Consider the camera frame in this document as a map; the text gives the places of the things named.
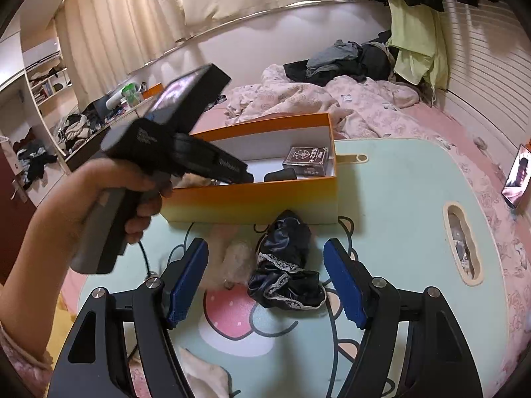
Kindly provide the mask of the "person's left forearm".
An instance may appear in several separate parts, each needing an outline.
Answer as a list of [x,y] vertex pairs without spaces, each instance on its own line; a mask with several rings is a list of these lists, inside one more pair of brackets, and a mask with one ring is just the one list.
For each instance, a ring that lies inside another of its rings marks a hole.
[[76,220],[36,214],[1,290],[1,349],[31,397],[44,396],[50,382],[47,346],[81,229]]

